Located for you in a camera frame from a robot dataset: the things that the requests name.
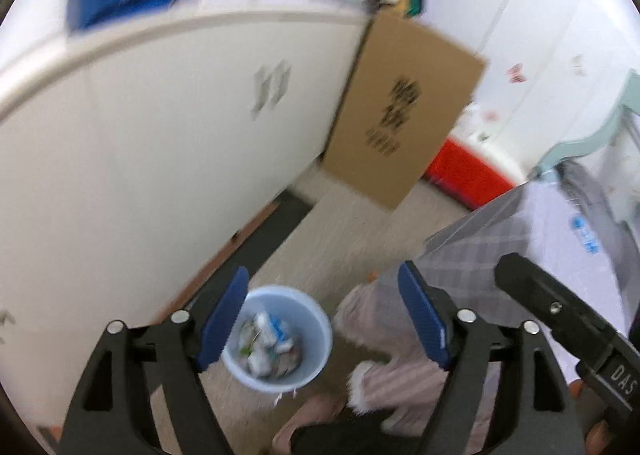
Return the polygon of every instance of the floor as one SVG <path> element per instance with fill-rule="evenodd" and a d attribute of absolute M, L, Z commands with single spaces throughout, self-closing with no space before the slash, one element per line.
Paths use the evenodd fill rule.
<path fill-rule="evenodd" d="M 370 271 L 383 271 L 418 254 L 421 242 L 466 214 L 466 209 L 425 182 L 387 212 L 314 164 L 292 186 L 315 204 L 297 229 L 260 268 L 252 287 L 291 285 L 313 296 L 331 317 L 337 305 Z M 316 391 L 346 395 L 346 380 L 356 364 L 375 353 L 335 337 L 327 367 L 296 397 L 274 396 L 243 387 L 222 363 L 201 375 L 218 422 L 238 455 L 257 455 L 286 420 Z M 162 447 L 180 454 L 162 391 L 152 397 Z"/>

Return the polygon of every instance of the metal screw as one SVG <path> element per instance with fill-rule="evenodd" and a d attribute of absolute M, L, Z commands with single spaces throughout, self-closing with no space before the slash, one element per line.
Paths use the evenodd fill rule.
<path fill-rule="evenodd" d="M 464 323 L 473 323 L 476 321 L 476 313 L 471 309 L 460 309 L 458 311 L 458 319 Z"/>
<path fill-rule="evenodd" d="M 562 310 L 562 304 L 559 301 L 555 301 L 553 302 L 550 306 L 549 306 L 549 312 L 551 314 L 558 314 L 560 311 Z"/>
<path fill-rule="evenodd" d="M 179 325 L 180 323 L 188 322 L 190 317 L 189 311 L 177 310 L 171 315 L 171 321 Z"/>
<path fill-rule="evenodd" d="M 538 334 L 540 332 L 540 325 L 536 322 L 527 320 L 524 323 L 524 330 L 526 330 L 529 334 Z"/>
<path fill-rule="evenodd" d="M 124 323 L 120 320 L 114 320 L 110 324 L 107 325 L 107 332 L 109 334 L 117 334 L 124 329 Z"/>

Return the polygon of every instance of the cabinet handle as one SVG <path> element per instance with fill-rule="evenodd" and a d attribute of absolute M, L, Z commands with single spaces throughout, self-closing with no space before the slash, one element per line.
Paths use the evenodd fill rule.
<path fill-rule="evenodd" d="M 11 325 L 15 325 L 14 316 L 7 310 L 0 311 L 0 326 L 4 327 L 7 322 Z"/>
<path fill-rule="evenodd" d="M 291 77 L 291 65 L 287 61 L 282 60 L 280 63 L 278 63 L 278 66 L 276 67 L 274 75 L 279 80 L 276 79 L 276 81 L 278 82 L 278 89 L 274 93 L 273 98 L 271 98 L 272 108 L 275 108 L 275 106 L 279 103 L 279 101 L 282 98 L 284 98 L 284 95 L 289 90 L 289 79 Z"/>
<path fill-rule="evenodd" d="M 267 73 L 267 67 L 260 67 L 259 71 L 255 73 L 255 105 L 252 109 L 254 117 L 258 116 L 258 113 L 264 108 L 269 99 L 269 90 L 271 89 L 271 74 Z"/>

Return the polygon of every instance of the cardboard box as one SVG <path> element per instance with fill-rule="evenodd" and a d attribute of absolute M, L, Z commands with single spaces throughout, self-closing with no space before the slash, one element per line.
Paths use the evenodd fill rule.
<path fill-rule="evenodd" d="M 344 97 L 324 167 L 392 209 L 469 103 L 484 61 L 435 31 L 381 12 Z"/>

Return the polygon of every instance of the sticker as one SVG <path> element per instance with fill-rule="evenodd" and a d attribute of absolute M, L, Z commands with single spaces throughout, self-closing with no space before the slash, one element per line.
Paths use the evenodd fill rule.
<path fill-rule="evenodd" d="M 497 120 L 500 119 L 500 116 L 498 115 L 498 112 L 496 112 L 495 110 L 490 110 L 482 114 L 482 118 L 487 123 L 495 123 Z"/>
<path fill-rule="evenodd" d="M 582 216 L 581 214 L 577 214 L 574 217 L 572 217 L 571 227 L 575 230 L 584 248 L 591 255 L 595 255 L 600 250 L 598 240 L 591 233 L 591 230 L 587 225 L 587 220 L 584 218 L 584 216 Z"/>
<path fill-rule="evenodd" d="M 415 102 L 420 97 L 420 87 L 417 82 L 410 82 L 401 76 L 389 92 L 389 105 L 384 109 L 381 127 L 390 128 L 393 133 L 398 132 L 411 116 Z"/>
<path fill-rule="evenodd" d="M 516 63 L 513 67 L 507 70 L 509 76 L 509 83 L 524 83 L 527 81 L 522 73 L 522 63 Z"/>

